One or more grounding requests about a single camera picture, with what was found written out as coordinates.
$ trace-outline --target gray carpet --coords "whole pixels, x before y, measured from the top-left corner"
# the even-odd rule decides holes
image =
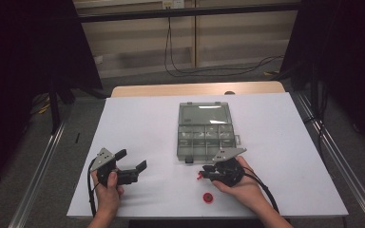
[[[277,70],[279,66],[280,62],[273,62],[251,73],[232,77],[203,76],[177,78],[169,76],[166,72],[160,72],[103,79],[104,89],[101,92],[110,94],[114,86],[266,81],[271,77],[264,76],[262,72]],[[289,80],[285,80],[282,83],[287,91],[292,91]],[[97,123],[100,120],[104,101],[91,98],[85,92],[78,89],[74,90],[74,94],[77,97],[76,103],[71,108],[70,118],[52,157],[25,227],[87,227],[89,223],[89,220],[68,218],[66,213],[75,185],[85,163],[86,154],[93,140]],[[60,107],[62,113],[64,113],[67,106],[60,104]],[[325,123],[339,148],[344,153],[348,163],[365,186],[365,137],[354,131],[352,122],[333,99],[329,100]],[[317,143],[316,131],[310,123],[306,124],[306,126],[310,131],[311,137]],[[44,114],[34,115],[29,121],[29,129],[19,143],[16,152],[11,156],[4,170],[2,170],[3,179],[0,182],[0,227],[9,226],[17,205],[20,203],[47,146],[50,130],[51,120],[49,111]],[[336,188],[349,210],[350,216],[346,218],[348,227],[365,227],[365,214],[363,210],[360,208],[353,193],[349,190],[347,183],[342,178],[330,155],[325,150],[324,158]],[[295,227],[343,227],[342,218],[298,218],[291,219],[291,222]],[[128,225],[127,220],[117,219],[113,222],[112,227],[128,227]],[[170,222],[162,223],[161,225],[175,226],[176,224],[175,222]],[[204,225],[200,222],[190,223],[190,227],[196,226]],[[131,222],[131,227],[144,227],[144,224],[134,221]]]

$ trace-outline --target black wire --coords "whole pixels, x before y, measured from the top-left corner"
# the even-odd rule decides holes
[[[46,111],[49,108],[49,106],[50,106],[50,103],[44,104],[38,110],[31,112],[30,115],[32,116],[32,115],[35,115],[35,114],[40,113],[40,112],[41,112],[41,114],[43,114],[44,111]]]
[[[35,99],[35,101],[32,103],[32,105],[31,106],[36,106],[36,105],[39,105],[39,104],[41,104],[43,101],[45,101],[48,97],[49,97],[49,95],[46,95],[46,96],[44,96],[44,98],[43,99],[41,99],[42,97],[43,97],[43,95],[45,95],[45,94],[40,94],[36,99]]]
[[[254,177],[252,175],[249,175],[247,173],[244,173],[244,176],[248,177],[250,179],[253,179],[254,181],[256,181],[259,184],[259,186],[262,188],[262,190],[266,193],[269,200],[271,201],[272,207],[274,207],[274,209],[279,213],[277,202],[275,201],[275,198],[274,198],[274,196],[272,196],[272,193],[271,193],[271,191],[269,191],[268,187],[265,184],[263,184],[263,182],[259,178],[256,178],[256,177]]]
[[[342,224],[343,224],[343,228],[348,227],[348,222],[346,221],[346,217],[342,217]]]
[[[321,125],[319,127],[319,131],[318,131],[318,152],[319,152],[319,156],[321,157],[322,162],[324,163],[325,167],[326,167],[326,163],[325,163],[325,158],[322,153],[321,143],[323,140],[322,137],[323,137],[323,132],[325,129],[324,116],[325,116],[325,110],[327,108],[327,104],[328,104],[328,90],[327,90],[327,86],[323,85],[321,105],[318,110],[319,111],[318,116],[320,118],[320,123],[321,123]]]
[[[250,171],[261,183],[263,183],[261,180],[260,180],[260,178],[257,176],[257,174],[253,171],[253,170],[251,170],[251,169],[249,169],[249,168],[247,168],[247,167],[243,167],[244,169],[246,169],[246,170],[248,170],[248,171]]]
[[[176,71],[180,72],[182,75],[173,74],[167,68],[166,60],[167,60],[168,41],[170,41],[171,64],[174,67],[174,69]],[[248,67],[222,67],[222,68],[211,68],[211,69],[208,68],[208,69],[197,69],[197,70],[182,71],[182,70],[178,69],[174,64],[173,43],[172,43],[172,36],[171,36],[171,22],[170,22],[170,18],[168,18],[168,32],[167,32],[167,38],[166,38],[165,50],[164,50],[164,68],[167,71],[167,73],[169,73],[173,77],[187,77],[187,76],[211,76],[211,77],[213,77],[213,76],[240,75],[240,74],[251,72],[251,71],[257,69],[258,67],[264,66],[264,65],[269,64],[270,62],[272,62],[276,59],[283,58],[283,57],[284,57],[283,55],[266,57],[266,58],[262,59],[256,66],[250,66],[250,67],[249,66]],[[230,73],[230,74],[212,74],[212,75],[195,74],[195,73],[199,73],[199,72],[214,71],[214,70],[244,70],[244,71],[237,72],[237,73]]]
[[[97,185],[99,183],[96,184],[96,186],[94,186],[93,190],[91,190],[91,185],[90,185],[90,168],[93,165],[94,161],[96,159],[93,159],[90,163],[90,165],[88,166],[87,169],[87,190],[88,190],[88,197],[89,197],[89,202],[90,202],[90,209],[91,209],[91,214],[93,215],[93,217],[96,216],[96,204],[94,202],[94,189],[97,187]]]

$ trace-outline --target table surface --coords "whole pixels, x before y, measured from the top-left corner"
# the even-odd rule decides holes
[[[283,216],[348,214],[290,95],[279,92],[107,99],[67,215],[91,217],[86,172],[90,161],[105,147],[113,153],[127,150],[128,155],[118,162],[123,169],[147,160],[139,181],[125,186],[118,217],[254,218],[209,180],[197,180],[202,164],[178,161],[179,104],[185,102],[229,103],[235,133],[240,135],[241,147],[248,149],[242,155],[268,185]],[[207,192],[214,197],[210,204],[202,200]]]

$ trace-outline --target cable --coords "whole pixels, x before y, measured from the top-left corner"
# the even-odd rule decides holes
[[[328,104],[328,90],[327,90],[327,86],[326,85],[323,85],[323,87],[322,87],[321,105],[320,105],[319,110],[318,110],[318,112],[319,112],[318,113],[318,116],[319,116],[320,121],[321,121],[321,125],[320,125],[319,131],[318,131],[318,152],[319,152],[319,156],[321,157],[322,162],[324,163],[325,167],[326,167],[326,164],[325,164],[324,156],[322,154],[322,146],[321,146],[321,143],[322,143],[323,131],[324,131],[324,128],[325,128],[324,115],[325,115],[325,110],[327,108],[327,104]]]
[[[281,71],[278,75],[276,75],[275,77],[273,77],[270,81],[281,81],[284,79],[288,79],[290,77],[292,77],[295,72],[297,72],[299,69],[301,69],[302,67],[306,66],[305,61],[298,61],[294,66]]]
[[[97,183],[97,185],[94,186],[93,190],[91,190],[90,168],[93,165],[94,161],[96,161],[96,159],[93,159],[91,161],[90,165],[88,166],[88,170],[87,170],[87,190],[88,190],[88,197],[89,197],[89,202],[90,202],[91,214],[93,215],[93,217],[96,216],[96,204],[94,202],[94,189],[96,189],[97,185],[99,185],[99,183]]]
[[[40,104],[41,102],[44,102],[43,105],[38,108],[35,111],[30,112],[30,115],[35,115],[35,114],[43,114],[44,112],[46,112],[48,110],[48,108],[50,107],[50,102],[49,102],[49,95],[47,95],[43,100],[39,101],[38,103],[34,104],[33,107],[37,106],[38,104]]]
[[[279,213],[277,202],[275,201],[275,198],[274,198],[274,196],[272,196],[272,193],[271,193],[271,191],[269,191],[268,187],[262,182],[262,180],[260,180],[260,178],[256,175],[256,173],[253,170],[251,170],[247,167],[243,167],[243,168],[250,171],[254,175],[254,176],[252,176],[252,175],[249,175],[249,174],[244,172],[245,177],[251,178],[259,184],[259,186],[262,188],[262,190],[268,196],[268,198],[271,201],[271,204],[274,207],[274,209]]]
[[[167,50],[168,50],[168,41],[170,41],[170,59],[171,59],[171,64],[174,67],[174,69],[181,73],[182,75],[176,75],[172,72],[169,71],[169,69],[167,68],[167,64],[166,64],[166,60],[167,60]],[[257,69],[258,67],[264,66],[266,64],[269,64],[270,62],[276,60],[276,59],[280,59],[283,58],[284,55],[280,55],[280,56],[270,56],[270,57],[266,57],[264,59],[262,59],[256,66],[248,66],[248,67],[223,67],[223,68],[212,68],[212,69],[197,69],[197,70],[189,70],[189,71],[183,71],[178,69],[175,64],[174,64],[174,59],[173,59],[173,43],[172,43],[172,36],[171,36],[171,21],[170,18],[168,18],[168,32],[167,32],[167,38],[166,38],[166,42],[165,42],[165,49],[164,49],[164,68],[167,71],[168,74],[170,74],[173,77],[187,77],[187,76],[233,76],[233,75],[240,75],[240,74],[244,74],[247,72],[251,72],[255,69]],[[199,72],[205,72],[205,71],[214,71],[214,70],[244,70],[242,72],[237,72],[237,73],[229,73],[229,74],[212,74],[212,75],[204,75],[204,74],[196,74]]]
[[[348,222],[346,221],[346,217],[342,217],[342,224],[344,228],[348,227]]]
[[[40,103],[42,103],[43,101],[45,101],[48,97],[49,97],[49,95],[47,95],[45,93],[42,93],[42,94],[38,95],[37,98],[34,99],[34,101],[33,101],[33,103],[32,103],[31,106],[39,105]]]

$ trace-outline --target metal frame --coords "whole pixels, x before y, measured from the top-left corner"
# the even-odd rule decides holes
[[[106,21],[124,21],[137,19],[153,19],[167,17],[184,17],[184,16],[204,16],[204,15],[219,15],[219,14],[234,14],[234,13],[249,13],[249,12],[268,12],[268,11],[288,11],[299,10],[304,7],[303,3],[282,3],[282,4],[263,4],[251,5],[242,7],[224,7],[224,8],[192,8],[192,9],[160,9],[148,11],[132,11],[118,12],[107,14],[85,14],[79,15],[76,18],[49,18],[48,21],[59,23],[92,23]]]
[[[51,135],[51,137],[49,138],[49,142],[46,147],[46,150],[44,151],[43,157],[41,158],[37,170],[35,171],[34,176],[31,179],[28,190],[23,196],[22,201],[18,205],[16,212],[10,221],[9,228],[25,227],[26,221],[29,217],[29,212],[37,197],[37,193],[41,183],[43,182],[43,178],[46,175],[47,169],[49,167],[49,162],[51,161],[55,153],[55,149],[61,139],[62,133],[64,132],[65,125],[70,117],[72,108],[73,104],[67,105],[67,110],[64,119],[59,125],[56,133],[54,135]]]
[[[313,117],[313,111],[310,108],[310,101],[304,94],[298,94],[298,100],[300,101],[304,111],[307,113],[308,117]],[[318,133],[321,128],[321,121],[313,121],[313,126],[316,132]],[[336,167],[339,169],[342,174],[344,180],[348,183],[349,188],[352,190],[355,198],[357,199],[360,207],[365,213],[365,187],[357,178],[355,172],[352,170],[349,163],[346,161],[342,152],[339,150],[338,146],[334,142],[334,139],[331,137],[330,133],[326,129],[326,127],[322,128],[322,142],[326,146],[329,154],[334,160]]]

